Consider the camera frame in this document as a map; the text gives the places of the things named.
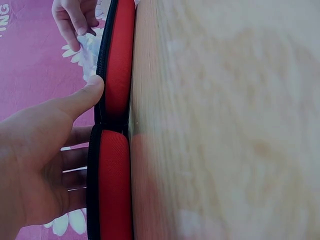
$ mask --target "light wood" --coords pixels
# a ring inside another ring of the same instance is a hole
[[[320,239],[320,1],[142,0],[137,240]]]

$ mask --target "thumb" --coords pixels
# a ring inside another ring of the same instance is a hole
[[[65,6],[66,12],[69,14],[73,27],[78,35],[83,35],[88,30],[86,17],[81,11],[78,1],[69,1],[70,4]]]
[[[98,75],[89,78],[86,86],[62,99],[60,109],[76,120],[97,104],[104,92],[104,81]]]

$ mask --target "red case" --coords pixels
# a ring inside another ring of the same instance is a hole
[[[134,1],[112,0],[96,71],[105,89],[94,107],[88,153],[89,240],[133,239],[128,121],[134,27]]]

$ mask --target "finger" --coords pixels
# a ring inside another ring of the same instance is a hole
[[[93,31],[92,28],[89,28],[88,33],[92,34],[93,36],[97,36],[97,33],[95,31]]]
[[[68,189],[80,189],[86,186],[87,169],[68,171],[62,174],[62,185]]]
[[[104,82],[102,78],[97,75],[91,76],[84,88],[70,96],[61,98],[59,108],[73,120],[76,120],[100,100],[103,92]]]
[[[71,147],[79,144],[88,143],[90,140],[93,126],[74,126],[70,136],[64,144],[64,147]]]
[[[71,22],[67,19],[57,20],[56,24],[60,31],[61,36],[65,39],[67,44],[74,52],[78,52],[80,50],[80,43],[78,42],[75,30],[71,25]]]
[[[83,35],[88,30],[87,20],[81,11],[78,1],[67,1],[68,4],[64,7],[69,14],[74,29],[78,35]]]
[[[63,171],[83,168],[87,166],[88,148],[81,147],[71,150],[61,151],[61,158],[63,161]]]
[[[85,19],[86,19],[86,22],[88,23],[89,27],[91,27],[91,28],[98,27],[99,21],[96,18],[95,10],[88,11],[85,14]]]
[[[68,191],[69,206],[67,212],[86,207],[86,189],[79,188],[77,190]]]

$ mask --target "zipper seam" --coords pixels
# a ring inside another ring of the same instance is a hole
[[[101,239],[98,171],[102,131],[103,129],[101,125],[94,125],[89,141],[86,178],[86,217],[88,240]]]
[[[109,52],[118,7],[118,0],[111,0],[110,8],[104,25],[102,41],[97,61],[96,74],[104,81],[104,90],[102,97],[94,107],[94,121],[96,124],[105,124],[107,122],[106,111],[106,86],[107,86],[107,67],[109,61]]]

